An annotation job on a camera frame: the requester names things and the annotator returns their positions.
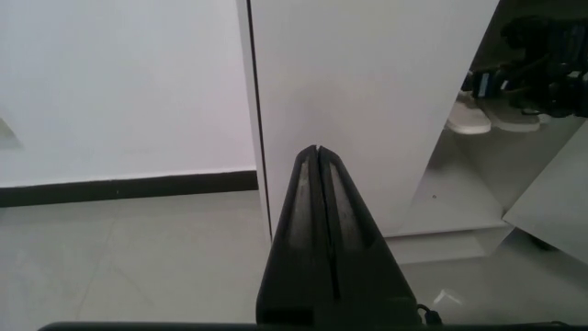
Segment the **black cable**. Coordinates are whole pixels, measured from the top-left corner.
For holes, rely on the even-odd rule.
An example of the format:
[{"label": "black cable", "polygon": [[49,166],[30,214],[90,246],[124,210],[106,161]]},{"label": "black cable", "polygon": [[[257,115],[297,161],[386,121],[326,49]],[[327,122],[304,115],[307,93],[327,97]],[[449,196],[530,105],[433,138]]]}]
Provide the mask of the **black cable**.
[{"label": "black cable", "polygon": [[420,303],[418,303],[416,305],[416,309],[423,309],[425,313],[429,313],[431,311],[429,309],[429,307],[425,306],[424,304],[420,304]]},{"label": "black cable", "polygon": [[441,320],[441,316],[439,316],[438,312],[430,310],[429,307],[420,303],[416,305],[416,309],[424,310],[424,320],[426,321],[427,325],[443,325],[443,321]]}]

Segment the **black plastic object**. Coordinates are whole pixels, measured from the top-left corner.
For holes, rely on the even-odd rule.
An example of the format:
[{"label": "black plastic object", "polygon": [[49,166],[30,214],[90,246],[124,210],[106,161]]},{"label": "black plastic object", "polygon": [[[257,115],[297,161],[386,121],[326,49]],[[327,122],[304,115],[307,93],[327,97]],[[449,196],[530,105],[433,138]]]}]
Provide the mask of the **black plastic object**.
[{"label": "black plastic object", "polygon": [[339,156],[297,157],[257,297],[259,325],[419,325],[416,300]]}]

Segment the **white wall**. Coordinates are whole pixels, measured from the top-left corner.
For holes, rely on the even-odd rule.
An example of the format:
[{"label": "white wall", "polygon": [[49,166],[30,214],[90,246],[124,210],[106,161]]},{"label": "white wall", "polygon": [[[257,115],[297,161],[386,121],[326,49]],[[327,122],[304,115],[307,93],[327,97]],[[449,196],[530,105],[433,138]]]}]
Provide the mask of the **white wall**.
[{"label": "white wall", "polygon": [[234,1],[0,1],[0,187],[255,169]]}]

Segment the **white shelf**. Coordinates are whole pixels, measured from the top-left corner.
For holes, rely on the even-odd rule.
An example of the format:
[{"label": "white shelf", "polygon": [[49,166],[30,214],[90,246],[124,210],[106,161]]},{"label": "white shelf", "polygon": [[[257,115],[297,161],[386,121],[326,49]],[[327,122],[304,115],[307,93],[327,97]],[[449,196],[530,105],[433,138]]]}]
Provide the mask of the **white shelf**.
[{"label": "white shelf", "polygon": [[406,221],[393,234],[434,234],[508,226],[494,198],[450,131],[443,131]]}]

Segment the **white floor tile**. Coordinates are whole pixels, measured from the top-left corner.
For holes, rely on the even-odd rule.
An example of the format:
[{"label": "white floor tile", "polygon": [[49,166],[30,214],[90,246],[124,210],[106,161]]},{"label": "white floor tile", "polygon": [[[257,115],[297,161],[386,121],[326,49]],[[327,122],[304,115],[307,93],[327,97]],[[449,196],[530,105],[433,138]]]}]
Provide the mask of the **white floor tile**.
[{"label": "white floor tile", "polygon": [[80,319],[254,322],[263,231],[258,192],[126,200]]},{"label": "white floor tile", "polygon": [[[257,192],[0,210],[0,330],[252,323],[268,252]],[[401,269],[450,324],[588,325],[588,266],[520,233],[491,257]]]},{"label": "white floor tile", "polygon": [[541,251],[520,232],[490,257],[401,269],[417,300],[450,324],[588,325],[588,266],[559,251]]},{"label": "white floor tile", "polygon": [[0,215],[0,330],[74,320],[116,202],[5,209]]}]

